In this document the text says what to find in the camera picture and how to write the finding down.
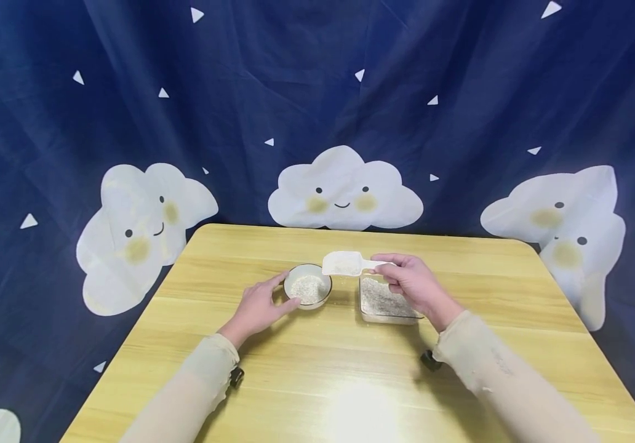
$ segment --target black binder clip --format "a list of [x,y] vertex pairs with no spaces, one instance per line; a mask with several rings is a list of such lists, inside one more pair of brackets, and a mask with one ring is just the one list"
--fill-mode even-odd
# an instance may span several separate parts
[[229,376],[229,384],[232,388],[236,389],[239,387],[243,379],[244,379],[244,370],[239,367],[235,367],[232,370],[231,375]]
[[421,363],[426,367],[426,369],[430,370],[430,372],[439,370],[443,365],[443,362],[439,362],[437,359],[433,358],[433,351],[430,349],[421,354]]

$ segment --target scoop handle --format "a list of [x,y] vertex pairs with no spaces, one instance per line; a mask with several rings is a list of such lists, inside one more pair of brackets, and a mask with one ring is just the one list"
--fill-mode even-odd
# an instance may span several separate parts
[[362,269],[374,269],[379,265],[393,265],[391,261],[363,260]]

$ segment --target rice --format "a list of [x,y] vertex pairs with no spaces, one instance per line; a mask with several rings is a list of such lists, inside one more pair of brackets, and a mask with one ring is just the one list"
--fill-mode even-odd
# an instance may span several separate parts
[[419,317],[401,294],[392,293],[388,284],[374,279],[361,279],[360,304],[369,316]]
[[326,275],[360,275],[361,269],[355,264],[354,257],[327,257],[322,263]]
[[300,304],[312,305],[325,298],[325,284],[314,275],[306,275],[295,280],[290,286],[290,298],[300,297]]

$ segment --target blue fabric curtain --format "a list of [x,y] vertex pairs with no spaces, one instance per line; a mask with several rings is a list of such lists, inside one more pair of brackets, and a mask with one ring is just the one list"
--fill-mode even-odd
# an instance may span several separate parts
[[635,3],[0,0],[0,442],[209,222],[527,241],[635,399]]

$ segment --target beige sleeve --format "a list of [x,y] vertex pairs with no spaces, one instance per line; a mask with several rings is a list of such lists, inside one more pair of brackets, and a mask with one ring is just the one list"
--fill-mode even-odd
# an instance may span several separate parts
[[485,325],[465,311],[443,332],[434,357],[495,414],[516,442],[599,442],[556,389]]
[[206,337],[135,418],[121,443],[193,443],[239,363],[223,335]]

